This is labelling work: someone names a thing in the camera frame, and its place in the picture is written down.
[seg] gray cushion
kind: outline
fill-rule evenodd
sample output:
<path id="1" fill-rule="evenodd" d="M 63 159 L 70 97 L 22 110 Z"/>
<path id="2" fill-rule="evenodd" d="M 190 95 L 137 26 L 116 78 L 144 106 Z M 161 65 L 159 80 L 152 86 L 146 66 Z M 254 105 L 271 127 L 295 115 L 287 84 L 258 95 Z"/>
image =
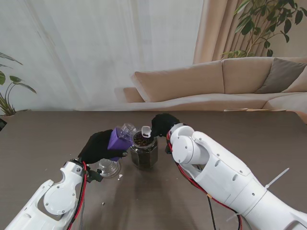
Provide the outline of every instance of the gray cushion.
<path id="1" fill-rule="evenodd" d="M 274 58 L 267 79 L 255 93 L 275 93 L 284 91 L 298 78 L 306 65 L 306 63 L 296 63 Z"/>

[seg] small glass cup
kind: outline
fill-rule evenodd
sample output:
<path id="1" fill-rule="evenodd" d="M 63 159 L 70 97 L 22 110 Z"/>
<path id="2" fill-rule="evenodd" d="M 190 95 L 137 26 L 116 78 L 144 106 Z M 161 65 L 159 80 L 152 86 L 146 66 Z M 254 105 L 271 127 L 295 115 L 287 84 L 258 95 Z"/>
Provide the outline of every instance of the small glass cup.
<path id="1" fill-rule="evenodd" d="M 100 175 L 102 175 L 105 178 L 111 178 L 116 176 L 120 169 L 121 169 L 121 165 L 119 163 L 119 161 L 111 161 L 108 159 L 101 159 L 99 161 L 99 167 L 101 170 Z"/>
<path id="2" fill-rule="evenodd" d="M 140 146 L 135 143 L 133 139 L 133 145 L 130 147 L 130 154 L 133 164 L 142 170 L 152 168 L 158 161 L 158 140 L 157 138 L 153 138 L 154 140 L 146 145 Z"/>

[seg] brown table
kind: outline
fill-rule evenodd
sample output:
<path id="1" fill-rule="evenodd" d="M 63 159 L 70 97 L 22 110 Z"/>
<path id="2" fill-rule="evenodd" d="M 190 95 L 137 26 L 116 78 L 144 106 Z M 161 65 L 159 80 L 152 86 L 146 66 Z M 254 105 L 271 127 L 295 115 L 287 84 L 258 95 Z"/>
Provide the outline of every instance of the brown table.
<path id="1" fill-rule="evenodd" d="M 157 112 L 23 112 L 0 132 L 0 229 L 47 179 L 61 180 L 60 167 L 78 155 L 97 131 L 125 122 L 150 125 Z M 265 185 L 290 170 L 270 191 L 307 213 L 307 126 L 292 112 L 172 112 L 242 159 Z M 159 139 L 151 171 L 121 160 L 123 177 L 86 188 L 84 230 L 212 230 L 206 196 L 178 172 Z M 236 230 L 232 213 L 213 202 L 217 228 Z M 76 221 L 74 229 L 79 229 Z"/>

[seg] red wire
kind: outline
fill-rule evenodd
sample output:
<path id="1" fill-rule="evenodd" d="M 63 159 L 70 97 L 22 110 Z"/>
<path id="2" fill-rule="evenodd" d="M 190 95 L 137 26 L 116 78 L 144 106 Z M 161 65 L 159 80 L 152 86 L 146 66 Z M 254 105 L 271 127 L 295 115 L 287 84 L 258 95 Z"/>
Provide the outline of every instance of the red wire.
<path id="1" fill-rule="evenodd" d="M 82 206 L 82 203 L 83 203 L 83 200 L 84 200 L 85 188 L 86 188 L 86 164 L 85 164 L 84 161 L 82 161 L 82 164 L 83 164 L 84 171 L 85 171 L 85 174 L 84 174 L 84 189 L 83 189 L 82 196 L 81 196 L 80 206 L 79 206 L 79 208 L 78 208 L 78 211 L 77 211 L 76 216 L 74 217 L 74 219 L 77 218 L 77 216 L 78 216 L 78 214 L 79 214 L 79 212 L 80 212 L 80 210 L 81 210 L 81 206 Z"/>
<path id="2" fill-rule="evenodd" d="M 167 143 L 168 143 L 168 146 L 169 146 L 170 150 L 173 151 L 172 145 L 171 145 L 171 143 L 170 143 L 170 141 L 169 141 L 169 133 L 166 135 L 166 140 L 167 140 Z M 197 187 L 198 189 L 202 190 L 206 195 L 208 195 L 208 193 L 207 193 L 207 192 L 206 192 L 196 181 L 194 181 L 193 179 L 191 179 L 191 178 L 189 178 L 189 177 L 187 176 L 187 174 L 183 171 L 182 167 L 181 167 L 179 164 L 178 164 L 177 166 L 178 166 L 179 171 L 182 173 L 182 175 L 183 175 L 190 183 L 192 183 L 195 187 Z M 218 200 L 214 199 L 213 197 L 211 197 L 211 199 L 214 200 L 216 203 L 222 205 L 223 207 L 225 207 L 225 208 L 227 208 L 227 209 L 229 209 L 229 210 L 231 210 L 231 211 L 234 211 L 232 208 L 230 208 L 230 207 L 224 205 L 223 203 L 219 202 Z M 242 225 L 242 218 L 241 218 L 241 215 L 239 215 L 239 218 L 240 218 L 240 222 L 241 222 L 241 227 L 240 227 L 240 229 L 242 230 L 242 229 L 243 229 L 243 225 Z"/>

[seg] white wall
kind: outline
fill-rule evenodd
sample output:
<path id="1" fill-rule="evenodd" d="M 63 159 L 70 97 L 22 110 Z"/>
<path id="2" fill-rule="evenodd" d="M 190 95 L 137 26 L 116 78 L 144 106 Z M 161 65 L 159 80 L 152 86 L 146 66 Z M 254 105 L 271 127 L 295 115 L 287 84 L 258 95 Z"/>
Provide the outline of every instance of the white wall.
<path id="1" fill-rule="evenodd" d="M 307 0 L 296 0 L 299 7 L 307 10 Z M 276 35 L 270 41 L 274 57 L 304 57 L 307 56 L 307 17 L 304 16 L 299 25 L 295 25 L 295 17 L 292 18 L 292 28 L 288 33 L 290 41 L 286 40 L 282 34 Z M 275 31 L 283 30 L 283 25 Z"/>
<path id="2" fill-rule="evenodd" d="M 16 109 L 71 110 L 118 103 L 137 70 L 193 62 L 202 0 L 0 0 L 1 68 Z"/>

